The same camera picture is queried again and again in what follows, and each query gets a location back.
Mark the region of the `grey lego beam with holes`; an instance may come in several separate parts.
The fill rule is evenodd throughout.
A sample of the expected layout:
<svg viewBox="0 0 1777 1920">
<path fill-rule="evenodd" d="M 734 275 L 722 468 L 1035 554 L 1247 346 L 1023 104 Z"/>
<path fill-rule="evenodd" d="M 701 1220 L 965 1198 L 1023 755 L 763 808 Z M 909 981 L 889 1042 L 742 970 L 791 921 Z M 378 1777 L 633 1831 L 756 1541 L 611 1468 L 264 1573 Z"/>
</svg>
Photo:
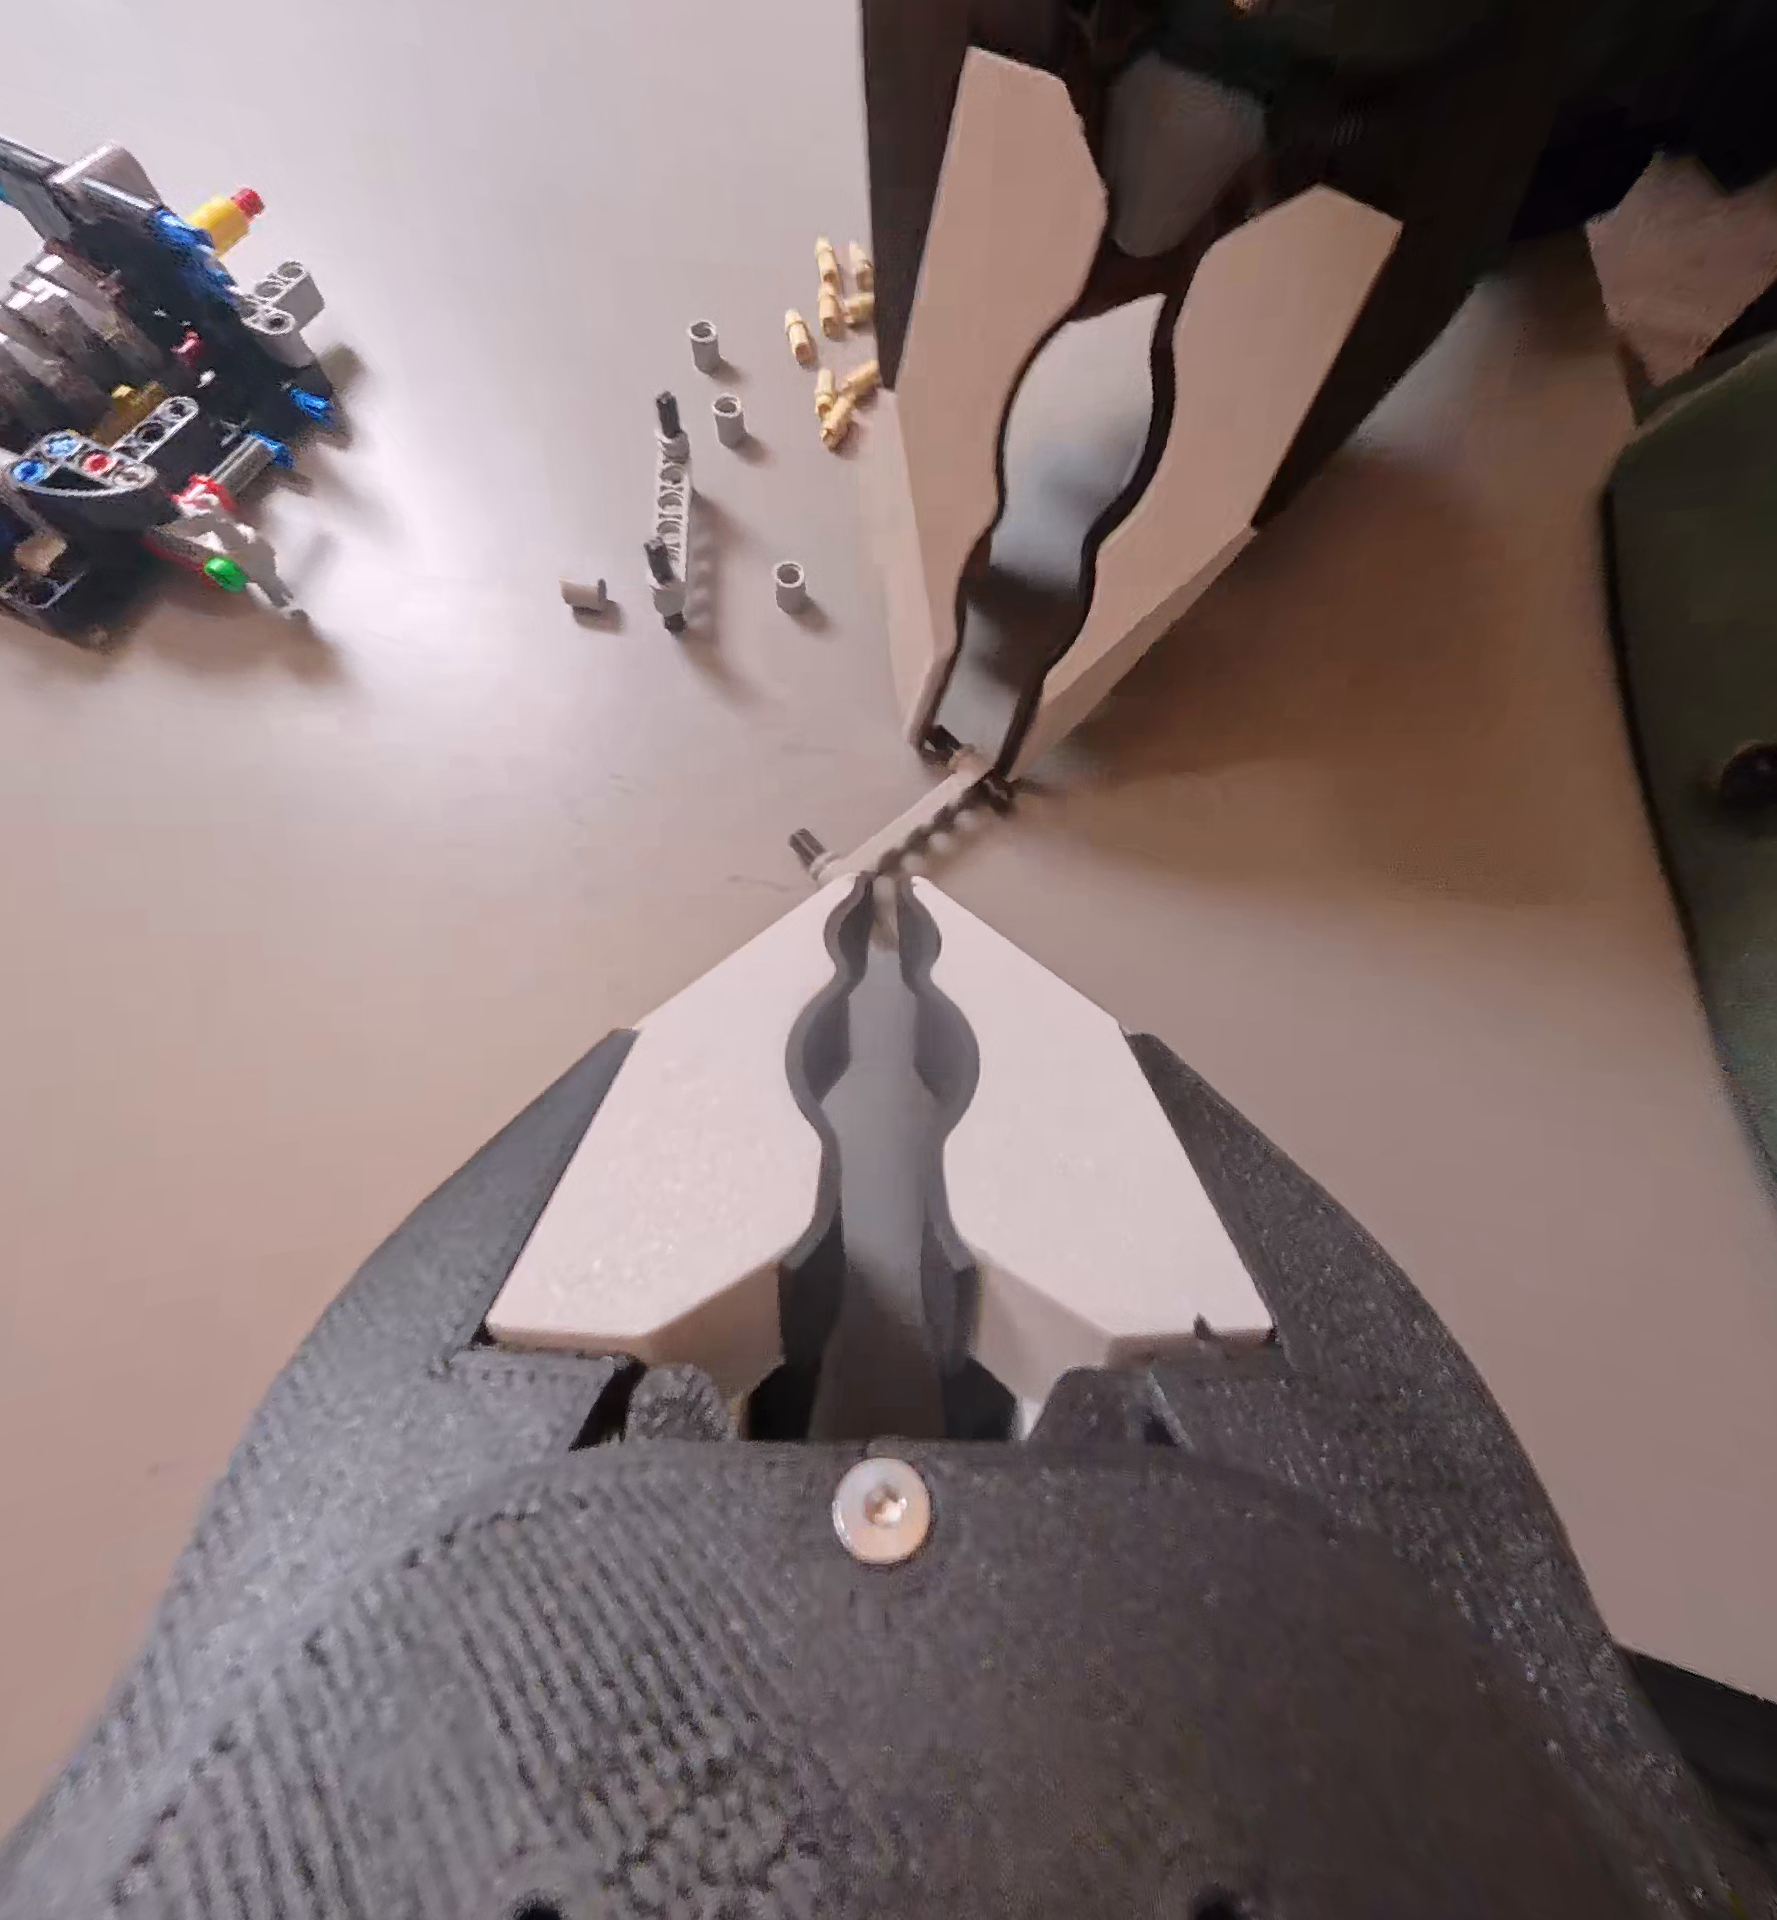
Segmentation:
<svg viewBox="0 0 1777 1920">
<path fill-rule="evenodd" d="M 686 630 L 690 535 L 691 535 L 691 470 L 690 441 L 684 429 L 680 401 L 660 391 L 655 405 L 657 466 L 652 485 L 652 526 L 644 540 L 646 580 L 650 603 L 660 627 L 670 637 Z"/>
<path fill-rule="evenodd" d="M 990 808 L 1005 813 L 1012 803 L 1012 783 L 978 750 L 963 745 L 942 728 L 917 743 L 924 766 L 939 773 L 938 785 L 922 799 L 857 842 L 850 851 L 830 851 L 811 829 L 796 829 L 785 845 L 815 882 L 838 879 L 875 879 L 921 851 L 950 831 L 963 813 Z"/>
</svg>

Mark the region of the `person's torso in green sweatshirt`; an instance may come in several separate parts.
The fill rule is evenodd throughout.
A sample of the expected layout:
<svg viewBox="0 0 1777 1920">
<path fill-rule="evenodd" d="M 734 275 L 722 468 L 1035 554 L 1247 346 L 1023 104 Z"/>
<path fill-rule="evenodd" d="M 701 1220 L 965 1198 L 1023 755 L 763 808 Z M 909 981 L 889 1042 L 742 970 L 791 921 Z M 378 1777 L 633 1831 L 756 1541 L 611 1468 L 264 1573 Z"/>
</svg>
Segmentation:
<svg viewBox="0 0 1777 1920">
<path fill-rule="evenodd" d="M 1602 494 L 1602 554 L 1650 827 L 1777 1188 L 1777 818 L 1715 799 L 1738 747 L 1777 743 L 1777 338 L 1644 423 Z"/>
</svg>

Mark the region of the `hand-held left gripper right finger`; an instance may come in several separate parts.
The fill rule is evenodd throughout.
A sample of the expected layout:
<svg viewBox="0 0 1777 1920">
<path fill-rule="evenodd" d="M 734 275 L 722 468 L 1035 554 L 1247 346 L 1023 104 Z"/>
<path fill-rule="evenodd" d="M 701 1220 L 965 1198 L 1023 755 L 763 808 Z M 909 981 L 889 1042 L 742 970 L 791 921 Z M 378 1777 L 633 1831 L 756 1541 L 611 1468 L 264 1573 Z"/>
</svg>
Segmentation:
<svg viewBox="0 0 1777 1920">
<path fill-rule="evenodd" d="M 1043 1409 L 1074 1372 L 1275 1323 L 1124 1028 L 926 879 L 899 884 L 921 1152 L 922 1321 L 950 1424 L 993 1384 Z"/>
</svg>

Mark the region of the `partly built lego car chassis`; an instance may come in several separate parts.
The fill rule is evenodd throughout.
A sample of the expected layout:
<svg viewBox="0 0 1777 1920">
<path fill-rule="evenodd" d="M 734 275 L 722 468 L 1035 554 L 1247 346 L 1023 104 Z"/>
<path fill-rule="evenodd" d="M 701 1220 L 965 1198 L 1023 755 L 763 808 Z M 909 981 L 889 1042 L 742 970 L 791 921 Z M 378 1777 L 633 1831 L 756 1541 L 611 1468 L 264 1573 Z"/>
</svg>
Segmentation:
<svg viewBox="0 0 1777 1920">
<path fill-rule="evenodd" d="M 100 650 L 174 567 L 303 623 L 247 509 L 344 414 L 304 264 L 229 268 L 264 199 L 178 212 L 122 146 L 0 135 L 0 206 L 36 238 L 0 291 L 0 614 Z"/>
</svg>

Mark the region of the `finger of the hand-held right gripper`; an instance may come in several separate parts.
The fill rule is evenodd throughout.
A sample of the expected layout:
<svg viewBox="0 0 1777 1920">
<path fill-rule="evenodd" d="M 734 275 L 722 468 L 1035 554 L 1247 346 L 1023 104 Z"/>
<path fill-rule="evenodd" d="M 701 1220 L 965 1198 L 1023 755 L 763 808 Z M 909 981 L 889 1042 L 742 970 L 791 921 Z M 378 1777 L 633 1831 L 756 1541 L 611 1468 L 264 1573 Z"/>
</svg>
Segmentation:
<svg viewBox="0 0 1777 1920">
<path fill-rule="evenodd" d="M 1401 223 L 1315 184 L 1218 238 L 1151 346 L 1158 377 L 1129 501 L 1084 566 L 1082 625 L 1001 750 L 1026 776 L 1254 539 L 1264 494 Z"/>
<path fill-rule="evenodd" d="M 901 733 L 921 747 L 954 672 L 961 583 L 1001 515 L 1019 379 L 1066 320 L 1107 192 L 1063 79 L 959 63 L 895 382 L 879 396 L 879 574 Z"/>
</svg>

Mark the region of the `cluster of tan lego pins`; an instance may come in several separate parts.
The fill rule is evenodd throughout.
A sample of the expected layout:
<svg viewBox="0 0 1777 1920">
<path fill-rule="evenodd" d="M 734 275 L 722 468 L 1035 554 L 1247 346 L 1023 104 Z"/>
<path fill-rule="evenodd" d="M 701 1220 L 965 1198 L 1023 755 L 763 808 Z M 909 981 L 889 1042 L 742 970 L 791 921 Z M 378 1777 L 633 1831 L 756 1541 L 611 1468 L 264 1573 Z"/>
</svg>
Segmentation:
<svg viewBox="0 0 1777 1920">
<path fill-rule="evenodd" d="M 818 442 L 843 450 L 857 419 L 884 389 L 875 343 L 875 272 L 864 245 L 817 234 L 811 300 L 780 315 L 784 353 L 811 379 Z"/>
</svg>

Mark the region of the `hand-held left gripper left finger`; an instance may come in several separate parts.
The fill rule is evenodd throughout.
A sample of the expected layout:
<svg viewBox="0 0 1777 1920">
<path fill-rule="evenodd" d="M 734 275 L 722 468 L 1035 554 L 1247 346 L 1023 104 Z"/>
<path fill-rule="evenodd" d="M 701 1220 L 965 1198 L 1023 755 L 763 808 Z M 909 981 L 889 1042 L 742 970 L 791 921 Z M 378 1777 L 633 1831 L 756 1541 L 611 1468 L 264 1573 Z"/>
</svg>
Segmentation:
<svg viewBox="0 0 1777 1920">
<path fill-rule="evenodd" d="M 872 884 L 835 881 L 637 1021 L 485 1331 L 807 1397 L 846 1286 L 826 1098 L 852 1063 Z"/>
</svg>

